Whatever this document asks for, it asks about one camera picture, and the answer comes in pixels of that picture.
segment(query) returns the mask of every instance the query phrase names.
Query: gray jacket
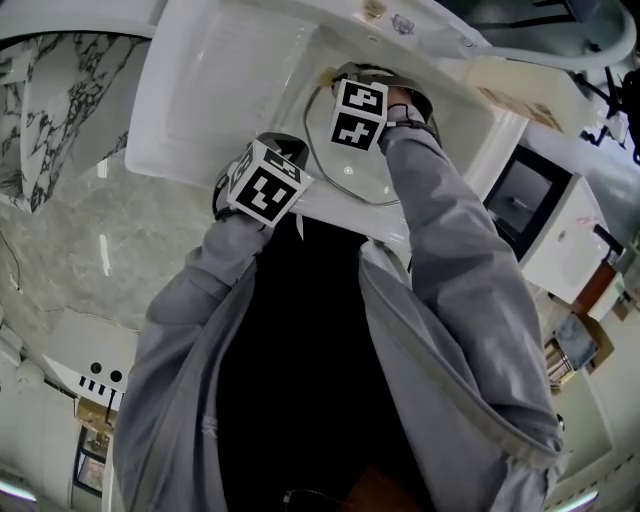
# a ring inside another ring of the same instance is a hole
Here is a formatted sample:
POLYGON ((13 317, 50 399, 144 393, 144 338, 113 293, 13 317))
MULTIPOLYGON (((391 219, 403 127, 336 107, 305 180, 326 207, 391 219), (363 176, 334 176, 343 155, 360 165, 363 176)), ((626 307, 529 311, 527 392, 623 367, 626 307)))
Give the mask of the gray jacket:
MULTIPOLYGON (((404 115, 397 107, 389 113, 404 115)), ((419 119, 413 108, 411 115, 419 119)), ((381 147, 411 232, 412 283, 390 251, 368 242, 360 287, 434 506, 540 510, 565 456, 538 317, 518 264, 427 132, 394 128, 381 147)), ((212 225, 149 306, 115 435, 127 510, 227 510, 217 377, 251 301, 255 256, 270 236, 245 215, 212 225)))

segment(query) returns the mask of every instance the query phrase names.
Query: cable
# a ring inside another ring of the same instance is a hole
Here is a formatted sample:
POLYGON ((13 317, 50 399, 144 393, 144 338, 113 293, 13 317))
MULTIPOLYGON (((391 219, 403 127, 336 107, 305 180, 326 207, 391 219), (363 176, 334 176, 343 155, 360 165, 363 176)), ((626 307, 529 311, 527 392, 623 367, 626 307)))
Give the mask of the cable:
POLYGON ((53 389, 55 389, 58 393, 62 393, 66 397, 71 398, 71 400, 75 400, 76 398, 78 398, 77 395, 71 393, 70 391, 67 391, 62 386, 58 386, 55 382, 50 381, 46 377, 44 378, 44 383, 47 386, 52 387, 53 389))
POLYGON ((2 238, 2 241, 4 242, 4 245, 7 246, 7 249, 9 249, 9 252, 11 253, 11 256, 13 256, 13 261, 16 262, 16 268, 17 268, 17 271, 18 271, 18 281, 16 283, 16 286, 18 287, 18 291, 20 291, 20 263, 18 263, 18 258, 16 258, 16 253, 13 252, 13 249, 9 245, 9 242, 7 242, 7 239, 2 234, 2 230, 0 230, 0 238, 2 238))
POLYGON ((429 124, 433 125, 434 133, 432 133, 431 135, 434 136, 434 139, 436 139, 438 146, 440 146, 440 148, 442 149, 442 138, 440 137, 440 129, 438 128, 438 124, 436 123, 436 116, 431 116, 431 118, 427 122, 427 126, 429 126, 429 124))
POLYGON ((111 389, 111 398, 109 399, 109 407, 107 407, 107 412, 104 415, 104 422, 106 425, 109 425, 111 428, 113 428, 113 425, 111 424, 111 422, 109 421, 109 416, 111 414, 111 406, 113 405, 113 399, 116 396, 116 390, 115 389, 111 389))
POLYGON ((320 159, 318 158, 318 155, 316 154, 316 149, 313 146, 313 140, 311 139, 311 133, 309 133, 309 126, 308 126, 308 123, 307 123, 307 118, 309 117, 309 111, 311 110, 311 107, 313 106, 313 103, 316 101, 316 98, 318 97, 318 94, 320 94, 321 90, 322 90, 322 87, 316 87, 316 90, 313 91, 313 94, 309 98, 309 101, 307 102, 307 105, 304 108, 304 113, 302 114, 302 124, 304 126, 304 132, 305 132, 305 134, 307 136, 307 142, 309 143, 309 149, 311 150, 311 155, 313 156, 313 159, 316 162, 316 165, 318 166, 318 170, 320 171, 320 173, 322 174, 324 179, 326 179, 331 185, 336 187, 338 190, 341 190, 342 192, 344 192, 348 196, 352 197, 353 199, 355 199, 357 201, 360 201, 361 203, 367 204, 369 206, 391 206, 391 205, 400 203, 399 199, 395 199, 393 201, 386 201, 386 202, 383 202, 383 203, 374 203, 372 201, 369 201, 369 200, 365 199, 364 197, 359 196, 355 192, 352 192, 351 190, 343 187, 338 182, 336 182, 332 178, 330 178, 327 175, 326 172, 324 172, 324 169, 323 169, 322 165, 320 164, 320 159))

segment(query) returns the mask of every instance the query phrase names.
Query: white wall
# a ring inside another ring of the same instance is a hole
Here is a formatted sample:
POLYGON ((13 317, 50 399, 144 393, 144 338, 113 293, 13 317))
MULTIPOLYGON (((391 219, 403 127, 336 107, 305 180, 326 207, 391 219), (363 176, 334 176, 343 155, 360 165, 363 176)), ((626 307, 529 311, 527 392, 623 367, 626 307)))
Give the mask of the white wall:
POLYGON ((613 449, 613 442, 598 400, 585 371, 578 372, 553 397, 553 408, 564 418, 564 449, 572 453, 562 479, 570 478, 613 449))
POLYGON ((44 384, 18 389, 13 371, 0 364, 0 460, 20 471, 34 491, 67 508, 80 433, 73 400, 44 384))
POLYGON ((38 512, 74 512, 74 511, 70 508, 59 507, 55 503, 52 503, 45 498, 38 497, 38 512))
POLYGON ((102 499, 80 487, 74 487, 71 505, 77 512, 101 512, 102 499))
POLYGON ((590 380, 616 447, 626 450, 640 442, 640 313, 632 312, 624 322, 609 313, 601 324, 614 351, 590 380))
MULTIPOLYGON (((551 503, 581 489, 588 490, 628 454, 640 449, 640 313, 632 312, 624 321, 609 313, 601 325, 611 338, 614 351, 589 377, 589 383, 610 429, 613 450, 558 484, 551 503)), ((625 472, 616 477, 615 485, 629 488, 639 480, 637 473, 625 472)))

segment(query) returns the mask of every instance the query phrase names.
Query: marble wall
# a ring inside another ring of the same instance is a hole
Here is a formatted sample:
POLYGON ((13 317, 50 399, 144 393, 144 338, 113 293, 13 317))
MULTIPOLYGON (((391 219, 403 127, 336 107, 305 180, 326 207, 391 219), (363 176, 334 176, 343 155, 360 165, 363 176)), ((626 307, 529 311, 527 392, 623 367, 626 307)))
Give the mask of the marble wall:
POLYGON ((0 204, 0 303, 37 362, 64 308, 138 330, 213 221, 212 192, 130 172, 119 157, 60 183, 36 215, 0 204))
POLYGON ((24 81, 0 87, 0 201, 35 212, 59 181, 126 146, 148 47, 125 36, 48 34, 0 52, 0 68, 29 53, 24 81))

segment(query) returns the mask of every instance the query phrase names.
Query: person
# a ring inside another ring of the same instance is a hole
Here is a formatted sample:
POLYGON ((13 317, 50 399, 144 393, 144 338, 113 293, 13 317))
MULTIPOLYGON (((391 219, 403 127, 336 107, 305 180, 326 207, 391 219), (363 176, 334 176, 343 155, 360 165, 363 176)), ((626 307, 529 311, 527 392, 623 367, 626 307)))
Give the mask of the person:
MULTIPOLYGON (((404 89, 389 105, 423 121, 404 89)), ((541 509, 565 459, 518 263, 428 131, 380 147, 411 283, 336 226, 214 223, 148 308, 114 441, 126 510, 541 509)))

